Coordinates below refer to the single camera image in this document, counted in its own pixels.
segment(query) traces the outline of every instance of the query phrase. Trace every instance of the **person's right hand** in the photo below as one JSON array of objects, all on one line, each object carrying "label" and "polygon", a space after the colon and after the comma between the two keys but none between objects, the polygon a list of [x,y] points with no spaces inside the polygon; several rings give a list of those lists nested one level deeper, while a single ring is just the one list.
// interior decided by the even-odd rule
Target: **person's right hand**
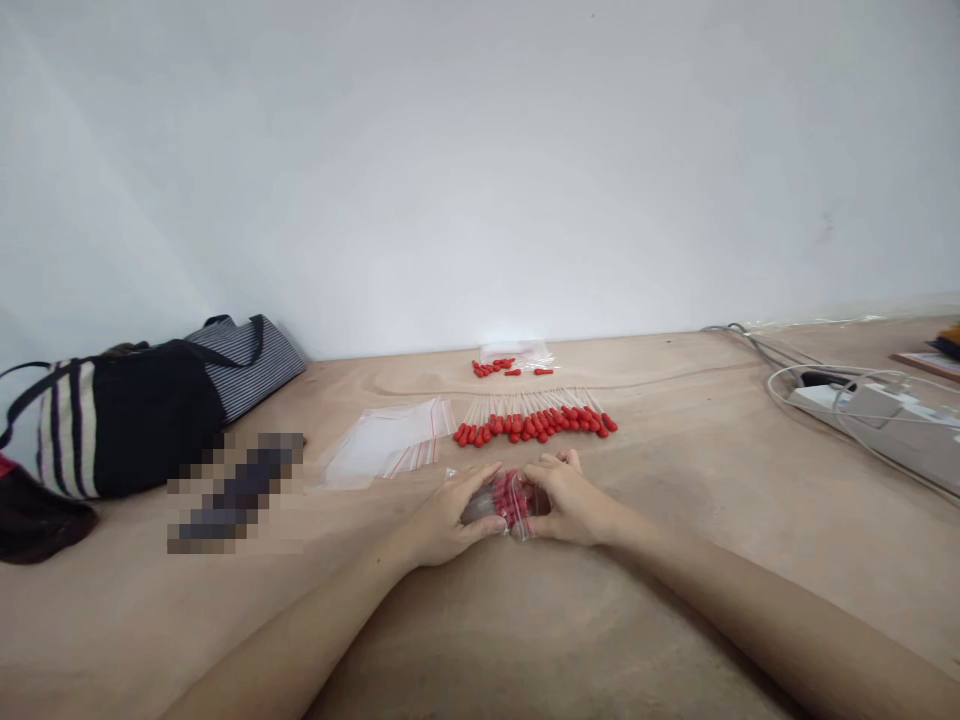
[{"label": "person's right hand", "polygon": [[613,542],[616,524],[626,508],[583,476],[576,450],[556,457],[544,453],[523,472],[550,496],[550,513],[527,519],[535,537],[578,545]]}]

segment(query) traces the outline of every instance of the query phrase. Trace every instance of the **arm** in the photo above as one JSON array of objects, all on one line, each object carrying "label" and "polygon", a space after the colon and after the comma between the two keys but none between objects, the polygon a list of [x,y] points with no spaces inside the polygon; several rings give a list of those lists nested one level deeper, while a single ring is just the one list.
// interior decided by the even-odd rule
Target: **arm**
[{"label": "arm", "polygon": [[576,451],[524,468],[550,496],[539,537],[625,550],[819,717],[956,718],[960,683],[779,575],[669,531],[587,481]]},{"label": "arm", "polygon": [[441,565],[473,543],[503,532],[486,517],[464,527],[460,515],[500,467],[449,480],[403,525],[330,580],[244,640],[167,711],[183,718],[300,718],[360,628],[408,572]]}]

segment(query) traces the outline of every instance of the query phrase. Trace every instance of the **bag strap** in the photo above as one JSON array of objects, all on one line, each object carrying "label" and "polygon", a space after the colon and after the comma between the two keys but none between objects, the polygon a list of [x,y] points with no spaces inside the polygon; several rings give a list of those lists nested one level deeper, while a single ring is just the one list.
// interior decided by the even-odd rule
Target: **bag strap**
[{"label": "bag strap", "polygon": [[189,340],[171,340],[167,344],[172,347],[181,347],[189,350],[201,360],[208,362],[211,365],[233,368],[250,367],[251,365],[256,364],[256,362],[260,359],[260,356],[263,354],[263,315],[254,315],[252,318],[250,318],[250,324],[253,325],[253,337],[256,345],[253,349],[253,354],[250,356],[250,360],[245,363],[234,362],[227,356],[221,355],[216,350],[211,350],[208,347],[198,345],[197,343],[190,342]]},{"label": "bag strap", "polygon": [[[71,360],[63,367],[59,367],[53,372],[47,373],[46,377],[43,377],[35,382],[33,385],[27,388],[23,394],[20,395],[20,397],[10,404],[10,408],[7,410],[7,429],[3,431],[3,435],[0,435],[0,450],[9,445],[10,440],[13,439],[13,425],[16,423],[17,418],[20,417],[20,414],[30,406],[30,403],[56,385],[57,381],[60,380],[60,378],[62,378],[64,375],[67,375],[73,369],[73,366],[79,362],[82,361]],[[25,367],[42,367],[49,370],[50,363],[33,362],[17,365],[16,367],[12,367],[0,375],[0,378],[8,373],[12,373],[14,370],[21,370]]]},{"label": "bag strap", "polygon": [[207,321],[203,324],[204,327],[210,327],[211,325],[218,325],[224,320],[230,320],[229,315],[214,315],[212,318],[207,318]]}]

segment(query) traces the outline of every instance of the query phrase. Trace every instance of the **striped bag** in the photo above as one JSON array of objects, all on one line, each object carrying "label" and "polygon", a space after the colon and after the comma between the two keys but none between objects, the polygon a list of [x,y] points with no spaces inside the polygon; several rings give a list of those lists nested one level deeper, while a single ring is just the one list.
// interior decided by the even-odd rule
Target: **striped bag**
[{"label": "striped bag", "polygon": [[189,342],[202,345],[224,357],[241,363],[262,345],[260,359],[249,367],[231,367],[207,363],[227,422],[249,412],[257,403],[307,369],[300,355],[263,315],[250,318],[250,324],[237,327],[229,315],[212,317],[197,332],[187,335]]},{"label": "striped bag", "polygon": [[40,400],[38,479],[64,497],[123,497],[180,477],[216,435],[306,369],[262,315],[238,328],[211,318],[192,339],[140,343],[58,363],[7,411],[0,449],[20,414]]}]

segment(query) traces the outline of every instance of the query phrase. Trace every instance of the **hand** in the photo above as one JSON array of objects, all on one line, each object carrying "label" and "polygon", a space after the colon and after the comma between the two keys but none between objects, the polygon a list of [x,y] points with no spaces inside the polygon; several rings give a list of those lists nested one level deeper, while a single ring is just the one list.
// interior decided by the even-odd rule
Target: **hand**
[{"label": "hand", "polygon": [[576,450],[556,457],[544,453],[540,462],[525,466],[523,472],[550,496],[550,513],[527,519],[534,537],[578,545],[613,542],[626,508],[583,476]]},{"label": "hand", "polygon": [[470,468],[441,485],[388,542],[409,562],[410,568],[443,565],[478,540],[507,529],[499,515],[481,518],[469,525],[460,522],[467,503],[482,485],[489,483],[500,463],[479,470]]}]

